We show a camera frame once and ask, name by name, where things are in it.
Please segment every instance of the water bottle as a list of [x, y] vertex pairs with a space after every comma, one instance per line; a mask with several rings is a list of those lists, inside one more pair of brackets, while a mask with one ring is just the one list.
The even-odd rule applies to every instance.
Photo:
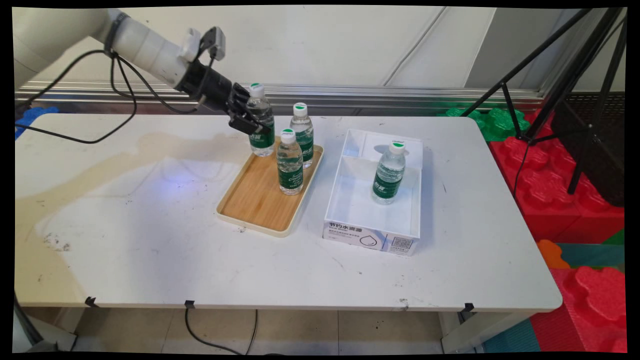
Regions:
[[247, 110], [258, 119], [262, 126], [271, 129], [271, 132], [266, 135], [249, 135], [249, 144], [251, 145], [251, 150], [257, 156], [269, 156], [273, 152], [273, 143], [275, 141], [271, 104], [264, 96], [264, 85], [262, 84], [251, 84], [251, 86], [249, 86], [249, 95], [251, 95], [251, 97], [246, 103]]
[[307, 104], [297, 102], [293, 106], [289, 127], [296, 132], [296, 141], [302, 150], [302, 167], [308, 168], [314, 162], [314, 126], [307, 115]]
[[296, 195], [302, 190], [302, 150], [296, 142], [296, 133], [284, 129], [280, 133], [280, 146], [276, 152], [280, 190]]
[[404, 142], [393, 141], [382, 154], [371, 196], [378, 204], [387, 205], [394, 201], [404, 175]]

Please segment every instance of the blue object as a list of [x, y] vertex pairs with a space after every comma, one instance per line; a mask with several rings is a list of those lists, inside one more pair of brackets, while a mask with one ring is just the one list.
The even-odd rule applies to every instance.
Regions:
[[484, 352], [539, 352], [540, 345], [529, 319], [483, 343]]
[[[55, 106], [51, 106], [50, 108], [33, 108], [33, 109], [29, 109], [27, 111], [24, 112], [24, 114], [22, 114], [22, 119], [16, 121], [16, 124], [20, 124], [20, 125], [24, 125], [24, 126], [30, 126], [31, 123], [33, 123], [33, 121], [35, 119], [37, 119], [39, 116], [44, 115], [44, 114], [49, 114], [49, 113], [59, 113], [60, 111], [58, 110], [57, 107]], [[18, 137], [20, 137], [20, 135], [22, 135], [22, 133], [25, 131], [26, 129], [22, 128], [22, 127], [18, 127], [18, 131], [15, 132], [15, 139], [18, 140]]]

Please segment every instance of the power cord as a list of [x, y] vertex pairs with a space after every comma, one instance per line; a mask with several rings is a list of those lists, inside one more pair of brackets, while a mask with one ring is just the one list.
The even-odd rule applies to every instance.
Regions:
[[[76, 66], [76, 64], [78, 64], [82, 59], [84, 59], [85, 57], [87, 57], [89, 55], [99, 54], [99, 53], [100, 54], [105, 54], [105, 55], [107, 55], [107, 56], [109, 56], [111, 58], [111, 71], [110, 71], [111, 89], [116, 94], [133, 100], [133, 111], [132, 111], [131, 115], [127, 118], [127, 120], [123, 121], [114, 130], [111, 130], [106, 135], [104, 135], [104, 136], [102, 136], [102, 137], [100, 137], [100, 138], [98, 138], [96, 140], [78, 139], [78, 138], [74, 138], [74, 137], [71, 137], [71, 136], [55, 133], [53, 131], [39, 129], [37, 127], [26, 126], [26, 125], [22, 125], [22, 124], [15, 124], [15, 126], [16, 127], [21, 127], [23, 129], [38, 131], [39, 133], [43, 133], [43, 134], [47, 134], [47, 135], [51, 135], [51, 136], [57, 136], [59, 138], [63, 138], [63, 139], [66, 139], [66, 140], [71, 140], [71, 141], [74, 141], [74, 142], [86, 143], [86, 144], [95, 144], [95, 143], [99, 143], [99, 142], [103, 141], [104, 139], [108, 138], [113, 133], [118, 131], [120, 128], [125, 126], [126, 123], [128, 123], [131, 119], [133, 119], [133, 116], [135, 116], [136, 112], [138, 111], [138, 102], [136, 100], [142, 100], [142, 99], [158, 100], [162, 105], [167, 107], [169, 110], [171, 110], [171, 111], [173, 111], [175, 113], [179, 113], [179, 114], [190, 114], [190, 113], [194, 113], [194, 112], [198, 111], [198, 105], [196, 105], [193, 109], [186, 110], [186, 111], [185, 110], [178, 110], [178, 109], [170, 106], [164, 100], [162, 100], [162, 98], [160, 98], [160, 96], [153, 90], [151, 85], [149, 85], [148, 81], [144, 78], [144, 76], [142, 76], [142, 74], [140, 74], [140, 72], [138, 70], [136, 70], [127, 60], [122, 58], [116, 52], [109, 52], [109, 51], [105, 51], [105, 50], [91, 50], [91, 51], [87, 51], [86, 53], [78, 56], [74, 61], [72, 61], [71, 64], [69, 64], [69, 66], [67, 66], [67, 68], [65, 68], [65, 70], [54, 81], [52, 81], [49, 85], [47, 85], [44, 89], [39, 91], [37, 94], [32, 95], [26, 101], [16, 104], [15, 105], [15, 109], [18, 110], [19, 108], [23, 108], [25, 106], [29, 106], [34, 100], [40, 98], [41, 96], [43, 96], [44, 93], [48, 92], [52, 87], [56, 86], [67, 75], [67, 73], [71, 69], [73, 69], [73, 67]], [[204, 83], [206, 82], [207, 78], [209, 77], [209, 73], [211, 72], [210, 69], [211, 69], [211, 65], [213, 65], [213, 59], [214, 59], [214, 56], [212, 55], [211, 56], [211, 60], [209, 62], [209, 66], [207, 67], [207, 69], [205, 71], [204, 77], [201, 80], [200, 86], [198, 87], [198, 91], [194, 94], [194, 97], [200, 96], [200, 93], [202, 92], [202, 88], [204, 87]], [[129, 90], [129, 94], [123, 93], [123, 92], [117, 90], [116, 87], [115, 87], [115, 83], [113, 81], [113, 68], [115, 66], [115, 62], [116, 61], [118, 62], [118, 67], [120, 68], [120, 73], [122, 74], [122, 77], [124, 78], [124, 81], [125, 81], [125, 83], [127, 85], [127, 88]], [[151, 92], [151, 94], [153, 94], [153, 97], [142, 97], [142, 96], [136, 95], [133, 92], [133, 89], [131, 88], [131, 84], [129, 83], [129, 79], [127, 78], [127, 74], [125, 73], [124, 68], [122, 67], [122, 63], [127, 65], [138, 76], [138, 78], [140, 78], [140, 80], [145, 84], [146, 88]]]
[[[229, 351], [235, 355], [242, 355], [242, 353], [237, 352], [235, 350], [232, 350], [228, 347], [224, 347], [222, 345], [216, 345], [214, 343], [209, 343], [207, 341], [204, 341], [203, 339], [200, 339], [196, 334], [193, 333], [193, 331], [191, 330], [191, 327], [189, 326], [189, 309], [185, 309], [184, 310], [184, 323], [185, 325], [187, 325], [187, 331], [189, 331], [189, 333], [191, 334], [191, 336], [198, 340], [199, 342], [203, 343], [204, 345], [209, 345], [210, 347], [214, 347], [214, 348], [218, 348], [221, 350], [226, 350]], [[251, 350], [251, 345], [253, 345], [253, 340], [255, 339], [255, 331], [258, 328], [258, 310], [255, 310], [255, 322], [253, 323], [253, 335], [251, 336], [251, 341], [249, 342], [249, 347], [246, 349], [246, 353], [245, 355], [249, 354], [249, 350]]]
[[[47, 91], [49, 91], [52, 87], [54, 87], [60, 80], [62, 80], [62, 78], [64, 78], [65, 75], [67, 75], [67, 73], [69, 72], [69, 70], [71, 70], [71, 68], [73, 68], [73, 66], [75, 66], [80, 60], [82, 60], [83, 58], [85, 58], [86, 56], [89, 56], [91, 54], [97, 54], [97, 53], [106, 53], [104, 50], [91, 50], [88, 51], [80, 56], [78, 56], [63, 72], [62, 74], [60, 74], [54, 81], [51, 82], [51, 84], [49, 84], [47, 87], [45, 87], [42, 91], [38, 92], [37, 94], [35, 94], [34, 96], [31, 96], [27, 101], [20, 103], [18, 105], [16, 105], [16, 108], [18, 108], [19, 106], [25, 106], [25, 105], [29, 105], [32, 101], [34, 101], [35, 99], [39, 98], [40, 96], [42, 96], [42, 94], [46, 93]], [[127, 79], [127, 75], [124, 72], [124, 69], [122, 68], [122, 64], [120, 62], [122, 58], [115, 54], [114, 57], [111, 58], [111, 73], [113, 74], [113, 66], [115, 64], [115, 61], [118, 60], [118, 66], [120, 67], [120, 72], [122, 73], [122, 77], [124, 78], [125, 83], [127, 84], [127, 88], [129, 89], [131, 95], [134, 95], [133, 93], [133, 89], [131, 88], [131, 85], [129, 84], [129, 80]], [[87, 144], [94, 144], [94, 143], [99, 143], [101, 141], [103, 141], [104, 139], [108, 138], [109, 136], [111, 136], [113, 133], [115, 133], [116, 131], [118, 131], [121, 127], [125, 126], [126, 123], [128, 123], [131, 119], [133, 119], [133, 116], [135, 116], [136, 112], [138, 111], [138, 103], [136, 102], [136, 98], [133, 97], [133, 112], [131, 113], [131, 115], [127, 118], [127, 120], [123, 121], [118, 127], [116, 127], [115, 129], [111, 130], [110, 132], [108, 132], [106, 135], [104, 135], [101, 138], [98, 138], [96, 140], [83, 140], [83, 139], [78, 139], [78, 138], [73, 138], [71, 136], [67, 136], [67, 135], [63, 135], [63, 134], [59, 134], [59, 133], [54, 133], [52, 131], [48, 131], [48, 130], [43, 130], [43, 129], [39, 129], [37, 127], [33, 127], [33, 126], [26, 126], [26, 125], [22, 125], [22, 124], [16, 124], [16, 127], [22, 127], [24, 129], [28, 129], [28, 130], [33, 130], [33, 131], [38, 131], [39, 133], [43, 133], [43, 134], [47, 134], [47, 135], [51, 135], [51, 136], [57, 136], [59, 138], [63, 138], [63, 139], [67, 139], [67, 140], [71, 140], [71, 141], [75, 141], [75, 142], [79, 142], [79, 143], [87, 143]]]

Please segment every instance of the white storage box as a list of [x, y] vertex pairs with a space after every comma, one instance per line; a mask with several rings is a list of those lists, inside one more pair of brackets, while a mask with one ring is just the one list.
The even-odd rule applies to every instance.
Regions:
[[[371, 198], [378, 161], [393, 140], [405, 142], [406, 166], [389, 205]], [[422, 141], [349, 129], [342, 148], [323, 238], [410, 256], [420, 240]]]

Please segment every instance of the tripod stand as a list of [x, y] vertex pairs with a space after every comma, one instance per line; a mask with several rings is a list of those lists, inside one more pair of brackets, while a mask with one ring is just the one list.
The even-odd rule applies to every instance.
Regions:
[[616, 48], [613, 52], [613, 56], [611, 61], [609, 62], [609, 68], [607, 69], [607, 74], [605, 75], [604, 82], [602, 84], [602, 89], [600, 90], [600, 97], [598, 98], [598, 102], [596, 104], [596, 110], [593, 114], [593, 118], [591, 119], [591, 123], [578, 128], [572, 129], [568, 131], [562, 131], [560, 133], [556, 133], [549, 136], [544, 136], [542, 138], [536, 138], [539, 131], [545, 125], [548, 116], [551, 114], [551, 111], [566, 97], [566, 95], [573, 89], [575, 84], [580, 79], [581, 75], [584, 71], [591, 65], [591, 62], [595, 59], [596, 55], [602, 49], [604, 43], [608, 40], [607, 34], [613, 27], [615, 20], [620, 15], [622, 8], [609, 8], [605, 12], [605, 14], [600, 19], [600, 22], [593, 30], [589, 38], [586, 40], [578, 54], [571, 61], [569, 66], [563, 71], [560, 75], [559, 79], [555, 83], [553, 89], [549, 93], [549, 96], [546, 99], [545, 105], [542, 107], [538, 116], [531, 124], [531, 127], [526, 133], [522, 133], [520, 129], [520, 125], [518, 124], [515, 109], [513, 107], [513, 102], [511, 101], [511, 96], [509, 95], [509, 89], [507, 88], [507, 82], [513, 78], [518, 72], [520, 72], [525, 66], [527, 66], [533, 59], [535, 59], [540, 53], [542, 53], [546, 48], [548, 48], [551, 44], [553, 44], [559, 37], [561, 37], [567, 30], [569, 30], [575, 23], [581, 20], [587, 13], [589, 13], [592, 9], [586, 8], [580, 10], [576, 13], [569, 21], [567, 21], [562, 27], [560, 27], [551, 37], [549, 37], [544, 43], [538, 46], [530, 55], [528, 55], [524, 60], [522, 60], [513, 70], [509, 71], [498, 83], [496, 83], [493, 87], [489, 89], [480, 99], [478, 99], [470, 108], [465, 110], [460, 116], [466, 117], [472, 111], [474, 111], [478, 106], [480, 106], [485, 100], [487, 100], [491, 95], [493, 95], [498, 89], [502, 89], [504, 94], [504, 99], [507, 103], [507, 107], [509, 109], [509, 114], [511, 115], [511, 120], [513, 121], [513, 127], [516, 132], [516, 138], [522, 141], [527, 142], [527, 149], [525, 150], [524, 158], [522, 160], [522, 164], [527, 156], [527, 151], [529, 150], [529, 146], [535, 145], [536, 143], [550, 140], [553, 138], [559, 138], [561, 136], [568, 136], [577, 133], [587, 133], [585, 136], [584, 142], [579, 152], [579, 156], [576, 160], [576, 166], [573, 171], [573, 175], [568, 186], [567, 192], [569, 194], [573, 194], [575, 192], [578, 180], [580, 179], [580, 175], [582, 174], [582, 168], [584, 166], [584, 158], [587, 153], [588, 147], [591, 143], [591, 139], [594, 137], [597, 127], [598, 121], [602, 116], [602, 112], [604, 110], [605, 101], [607, 96], [609, 95], [609, 90], [611, 89], [611, 85], [613, 83], [613, 79], [616, 75], [616, 71], [618, 69], [618, 65], [620, 64], [620, 60], [622, 59], [622, 55], [627, 44], [627, 16], [622, 21], [622, 30], [620, 31], [620, 35], [618, 37], [618, 42], [616, 44]]

